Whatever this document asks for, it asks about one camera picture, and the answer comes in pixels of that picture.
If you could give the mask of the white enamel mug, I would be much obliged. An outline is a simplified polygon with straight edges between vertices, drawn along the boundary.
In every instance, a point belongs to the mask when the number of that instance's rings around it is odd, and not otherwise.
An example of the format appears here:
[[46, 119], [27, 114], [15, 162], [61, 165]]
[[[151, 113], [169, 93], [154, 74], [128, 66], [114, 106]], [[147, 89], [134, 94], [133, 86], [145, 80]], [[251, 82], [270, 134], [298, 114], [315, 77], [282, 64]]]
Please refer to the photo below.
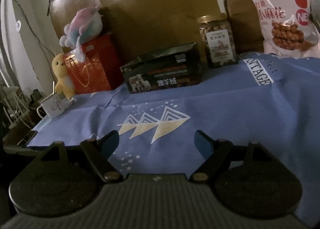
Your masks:
[[67, 100], [61, 99], [55, 91], [55, 82], [53, 82], [52, 93], [41, 100], [36, 112], [40, 118], [44, 119], [44, 116], [40, 113], [40, 109], [42, 109], [46, 113], [46, 117], [54, 119], [61, 116], [69, 106], [70, 103]]

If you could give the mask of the pastel unicorn plush toy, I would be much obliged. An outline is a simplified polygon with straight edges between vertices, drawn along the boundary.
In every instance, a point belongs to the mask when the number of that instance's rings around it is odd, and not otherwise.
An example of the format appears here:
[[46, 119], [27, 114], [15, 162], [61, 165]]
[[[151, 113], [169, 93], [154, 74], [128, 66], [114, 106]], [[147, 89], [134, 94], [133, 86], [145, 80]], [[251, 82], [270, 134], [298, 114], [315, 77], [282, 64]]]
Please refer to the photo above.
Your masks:
[[63, 28], [65, 34], [59, 40], [60, 46], [71, 48], [80, 63], [86, 59], [81, 46], [95, 39], [103, 29], [99, 9], [100, 7], [96, 6], [79, 10], [71, 23]]

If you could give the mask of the pink fried twist snack bag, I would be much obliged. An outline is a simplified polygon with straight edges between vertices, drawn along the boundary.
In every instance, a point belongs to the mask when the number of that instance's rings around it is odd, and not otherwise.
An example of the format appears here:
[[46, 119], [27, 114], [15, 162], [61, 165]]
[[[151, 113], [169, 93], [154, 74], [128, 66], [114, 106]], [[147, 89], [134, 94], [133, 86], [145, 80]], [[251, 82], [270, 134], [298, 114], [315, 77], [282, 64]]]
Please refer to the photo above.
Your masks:
[[312, 0], [252, 0], [264, 52], [280, 57], [319, 58], [319, 31], [310, 19]]

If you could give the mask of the blue patterned tablecloth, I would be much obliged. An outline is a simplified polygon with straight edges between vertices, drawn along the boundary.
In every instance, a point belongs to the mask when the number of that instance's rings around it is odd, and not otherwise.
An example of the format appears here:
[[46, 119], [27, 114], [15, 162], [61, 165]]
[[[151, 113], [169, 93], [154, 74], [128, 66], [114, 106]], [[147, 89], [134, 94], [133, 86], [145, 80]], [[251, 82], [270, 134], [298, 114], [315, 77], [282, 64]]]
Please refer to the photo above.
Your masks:
[[236, 145], [261, 143], [301, 181], [297, 216], [319, 221], [319, 59], [251, 53], [209, 70], [198, 85], [131, 94], [84, 94], [60, 117], [41, 121], [29, 146], [76, 146], [119, 133], [110, 163], [121, 174], [191, 173], [203, 163], [194, 134]]

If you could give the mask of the black storage box with sheep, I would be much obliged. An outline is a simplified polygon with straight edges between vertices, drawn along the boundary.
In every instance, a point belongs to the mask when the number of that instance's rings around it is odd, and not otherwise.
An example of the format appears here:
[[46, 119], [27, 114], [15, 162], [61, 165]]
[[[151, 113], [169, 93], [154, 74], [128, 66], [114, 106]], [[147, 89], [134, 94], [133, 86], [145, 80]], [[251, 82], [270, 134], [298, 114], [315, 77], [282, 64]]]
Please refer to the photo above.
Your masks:
[[197, 43], [140, 55], [120, 68], [130, 93], [196, 85], [201, 80]]

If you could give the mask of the large brown cardboard sheet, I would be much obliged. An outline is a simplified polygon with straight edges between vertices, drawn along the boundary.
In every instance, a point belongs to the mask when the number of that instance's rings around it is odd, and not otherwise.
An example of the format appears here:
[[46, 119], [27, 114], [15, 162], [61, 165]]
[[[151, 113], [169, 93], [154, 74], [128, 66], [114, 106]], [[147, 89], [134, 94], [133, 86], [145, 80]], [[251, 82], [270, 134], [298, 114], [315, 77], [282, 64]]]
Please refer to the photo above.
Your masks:
[[219, 15], [217, 0], [52, 0], [49, 15], [58, 37], [85, 7], [100, 7], [122, 61], [162, 48], [201, 42], [197, 20]]

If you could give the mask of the red gift bag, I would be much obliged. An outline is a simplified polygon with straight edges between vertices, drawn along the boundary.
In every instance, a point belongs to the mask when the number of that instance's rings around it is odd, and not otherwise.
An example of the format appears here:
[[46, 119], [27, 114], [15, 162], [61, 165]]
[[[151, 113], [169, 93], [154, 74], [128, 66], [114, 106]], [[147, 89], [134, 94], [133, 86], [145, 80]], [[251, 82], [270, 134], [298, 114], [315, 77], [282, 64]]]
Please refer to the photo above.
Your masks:
[[74, 52], [63, 56], [76, 94], [111, 91], [122, 85], [124, 78], [110, 34], [102, 35], [81, 47], [85, 61], [79, 62]]

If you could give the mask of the brown wooden chair back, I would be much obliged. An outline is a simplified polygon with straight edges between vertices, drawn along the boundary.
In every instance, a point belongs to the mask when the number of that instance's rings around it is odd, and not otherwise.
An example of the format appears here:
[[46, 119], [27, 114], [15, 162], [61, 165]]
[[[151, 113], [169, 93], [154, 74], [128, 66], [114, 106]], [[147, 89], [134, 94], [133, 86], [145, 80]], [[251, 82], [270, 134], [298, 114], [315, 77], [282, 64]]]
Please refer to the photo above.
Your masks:
[[236, 53], [263, 52], [264, 37], [253, 1], [224, 0], [224, 7], [231, 25]]

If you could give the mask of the yellow duck plush toy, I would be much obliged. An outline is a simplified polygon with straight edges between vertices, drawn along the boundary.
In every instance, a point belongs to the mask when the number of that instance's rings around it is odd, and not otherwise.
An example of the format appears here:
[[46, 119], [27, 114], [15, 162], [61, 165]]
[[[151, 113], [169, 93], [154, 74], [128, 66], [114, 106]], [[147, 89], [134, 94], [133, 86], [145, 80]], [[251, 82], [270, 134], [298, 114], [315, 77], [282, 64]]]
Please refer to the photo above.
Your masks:
[[63, 93], [65, 98], [71, 100], [76, 94], [74, 84], [68, 75], [67, 66], [63, 59], [64, 54], [60, 53], [53, 58], [52, 69], [56, 76], [57, 82], [54, 91], [58, 94]]

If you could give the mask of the glass jar with gold lid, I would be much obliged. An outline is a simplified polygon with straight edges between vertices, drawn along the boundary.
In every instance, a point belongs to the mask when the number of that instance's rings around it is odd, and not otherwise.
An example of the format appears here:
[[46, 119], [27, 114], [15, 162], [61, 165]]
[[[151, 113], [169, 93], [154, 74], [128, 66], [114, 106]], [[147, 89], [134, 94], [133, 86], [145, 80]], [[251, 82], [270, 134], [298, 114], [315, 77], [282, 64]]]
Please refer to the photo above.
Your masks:
[[210, 68], [219, 68], [236, 64], [238, 56], [235, 51], [231, 25], [224, 13], [219, 16], [205, 15], [197, 19], [199, 33], [204, 43], [207, 63]]

